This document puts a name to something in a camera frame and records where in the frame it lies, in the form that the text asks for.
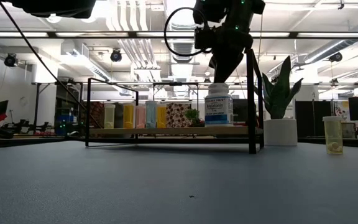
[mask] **yellow container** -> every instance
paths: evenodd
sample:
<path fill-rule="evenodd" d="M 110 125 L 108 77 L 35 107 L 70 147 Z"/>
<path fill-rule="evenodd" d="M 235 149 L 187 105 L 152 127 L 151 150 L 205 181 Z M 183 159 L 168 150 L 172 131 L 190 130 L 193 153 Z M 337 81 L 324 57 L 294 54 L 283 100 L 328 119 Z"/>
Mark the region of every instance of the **yellow container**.
<path fill-rule="evenodd" d="M 135 104 L 124 103 L 124 128 L 135 128 Z"/>
<path fill-rule="evenodd" d="M 343 154 L 341 120 L 338 116 L 323 117 L 328 154 Z"/>
<path fill-rule="evenodd" d="M 167 127 L 167 106 L 157 105 L 157 128 Z"/>

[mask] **black metal frame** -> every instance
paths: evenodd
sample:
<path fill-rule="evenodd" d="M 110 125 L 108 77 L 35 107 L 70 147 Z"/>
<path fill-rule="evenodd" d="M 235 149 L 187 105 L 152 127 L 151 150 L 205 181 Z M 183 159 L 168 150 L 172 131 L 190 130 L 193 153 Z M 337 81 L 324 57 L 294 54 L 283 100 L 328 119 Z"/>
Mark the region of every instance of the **black metal frame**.
<path fill-rule="evenodd" d="M 36 95 L 35 95 L 35 113 L 34 113 L 34 127 L 37 127 L 37 120 L 38 120 L 38 104 L 39 104 L 39 98 L 40 98 L 40 94 L 49 86 L 49 85 L 59 85 L 59 83 L 55 82 L 55 83 L 32 83 L 33 85 L 37 85 L 37 90 L 36 90 Z M 84 92 L 84 83 L 82 82 L 70 82 L 70 84 L 72 85 L 80 85 L 80 95 L 79 95 L 79 102 L 82 103 L 82 97 L 83 97 L 83 92 Z M 40 87 L 42 85 L 46 85 L 45 88 L 43 88 L 40 91 Z M 82 116 L 82 107 L 81 105 L 78 105 L 78 121 L 81 121 L 81 116 Z"/>
<path fill-rule="evenodd" d="M 105 83 L 108 85 L 112 85 L 112 86 L 118 86 L 119 88 L 123 88 L 125 90 L 129 90 L 129 91 L 133 91 L 135 92 L 136 96 L 135 96 L 135 105 L 138 106 L 139 105 L 139 92 L 124 86 L 120 86 L 116 83 L 111 83 L 111 82 L 107 82 L 107 81 L 103 81 L 103 80 L 98 80 L 97 78 L 89 78 L 88 79 L 88 88 L 86 91 L 86 127 L 85 127 L 85 146 L 89 147 L 90 146 L 90 117 L 91 117 L 91 86 L 92 86 L 92 80 L 97 81 L 97 82 L 101 82 L 101 83 Z"/>
<path fill-rule="evenodd" d="M 288 35 L 276 35 L 281 33 L 288 33 Z M 12 32 L 11 30 L 0 30 L 0 39 L 21 39 L 20 35 L 13 35 L 17 32 Z M 163 31 L 81 31 L 81 34 L 74 35 L 62 35 L 62 34 L 72 34 L 73 31 L 48 31 L 48 32 L 38 32 L 38 31 L 25 31 L 26 34 L 29 33 L 39 33 L 40 36 L 27 36 L 28 39 L 162 39 Z M 188 35 L 183 35 L 183 31 L 167 31 L 168 39 L 194 39 L 194 34 L 188 32 Z M 258 33 L 259 30 L 250 31 L 250 33 Z M 262 32 L 262 35 L 258 39 L 269 39 L 269 40 L 358 40 L 358 32 L 344 31 L 344 32 L 330 32 L 330 31 L 265 31 Z"/>
<path fill-rule="evenodd" d="M 263 133 L 257 133 L 256 129 L 256 109 L 253 106 L 255 104 L 254 101 L 254 72 L 257 76 L 257 87 L 258 87 L 258 106 L 259 106 L 259 128 L 264 128 L 264 118 L 263 118 L 263 110 L 264 110 L 264 102 L 262 98 L 262 76 L 259 70 L 259 67 L 257 65 L 257 60 L 254 54 L 254 51 L 252 49 L 246 50 L 245 54 L 247 55 L 247 91 L 248 91 L 248 127 L 249 127 L 249 138 L 224 138 L 224 139 L 170 139 L 170 138 L 161 138 L 161 139 L 139 139 L 137 138 L 137 135 L 134 139 L 111 139 L 111 138 L 104 138 L 104 139 L 91 139 L 90 138 L 90 108 L 91 108 L 91 85 L 92 80 L 106 83 L 108 85 L 114 85 L 121 88 L 124 88 L 126 90 L 134 91 L 136 92 L 136 105 L 139 104 L 139 92 L 135 90 L 131 90 L 130 88 L 126 88 L 123 86 L 118 85 L 117 83 L 109 83 L 106 81 L 98 80 L 95 78 L 89 78 L 88 79 L 88 92 L 87 92 L 87 104 L 86 104 L 86 132 L 85 132 L 85 146 L 86 147 L 92 147 L 90 146 L 90 142 L 103 142 L 103 143 L 125 143 L 125 144 L 205 144 L 205 143 L 248 143 L 249 144 L 249 154 L 256 154 L 259 152 L 259 150 L 256 147 L 257 144 L 257 137 L 259 142 L 259 149 L 264 148 L 264 135 Z M 156 85 L 196 85 L 197 90 L 199 87 L 198 83 L 154 83 L 153 89 L 155 90 Z"/>

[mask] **wooden shelf board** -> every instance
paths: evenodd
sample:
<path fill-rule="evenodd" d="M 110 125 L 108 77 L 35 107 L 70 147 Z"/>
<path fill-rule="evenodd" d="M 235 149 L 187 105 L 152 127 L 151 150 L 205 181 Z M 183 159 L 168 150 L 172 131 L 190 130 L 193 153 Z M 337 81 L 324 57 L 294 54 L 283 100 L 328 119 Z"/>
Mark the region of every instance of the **wooden shelf board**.
<path fill-rule="evenodd" d="M 248 127 L 90 129 L 90 134 L 248 134 Z M 257 134 L 263 130 L 257 128 Z"/>

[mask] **white wall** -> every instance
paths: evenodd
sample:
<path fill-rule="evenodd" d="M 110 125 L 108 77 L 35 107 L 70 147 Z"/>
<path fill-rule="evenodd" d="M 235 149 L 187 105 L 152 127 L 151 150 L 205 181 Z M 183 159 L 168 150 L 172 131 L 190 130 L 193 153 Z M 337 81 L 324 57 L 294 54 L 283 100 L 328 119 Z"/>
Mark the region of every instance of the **white wall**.
<path fill-rule="evenodd" d="M 57 75 L 58 65 L 46 58 L 42 59 L 45 64 L 48 66 L 50 71 Z M 38 63 L 33 65 L 33 82 L 43 83 L 43 82 L 55 82 L 55 79 L 49 74 L 45 67 Z M 50 124 L 55 123 L 55 106 L 56 106 L 56 89 L 55 85 L 48 86 L 39 96 L 39 105 L 38 105 L 38 116 L 37 116 L 37 125 L 42 125 L 44 122 L 49 122 Z"/>
<path fill-rule="evenodd" d="M 9 100 L 8 117 L 5 121 L 12 121 L 9 110 L 13 110 L 14 122 L 19 122 L 20 119 L 29 119 L 30 122 L 33 122 L 35 86 L 31 85 L 31 81 L 31 72 L 27 72 L 25 79 L 24 69 L 7 68 L 0 60 L 0 101 Z"/>
<path fill-rule="evenodd" d="M 318 86 L 302 86 L 299 92 L 294 96 L 296 101 L 318 101 Z"/>

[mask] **green plant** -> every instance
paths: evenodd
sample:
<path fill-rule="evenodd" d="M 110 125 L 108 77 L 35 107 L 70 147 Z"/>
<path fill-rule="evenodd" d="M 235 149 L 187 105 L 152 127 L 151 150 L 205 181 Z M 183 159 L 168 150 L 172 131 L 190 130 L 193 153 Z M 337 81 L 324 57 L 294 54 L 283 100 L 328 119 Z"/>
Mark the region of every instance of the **green plant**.
<path fill-rule="evenodd" d="M 297 81 L 293 88 L 290 89 L 290 74 L 291 58 L 289 56 L 284 60 L 275 84 L 271 83 L 265 74 L 262 74 L 265 107 L 272 119 L 282 119 L 284 117 L 287 106 L 301 88 L 303 78 Z"/>
<path fill-rule="evenodd" d="M 198 110 L 188 109 L 185 113 L 185 116 L 194 124 L 198 120 Z"/>

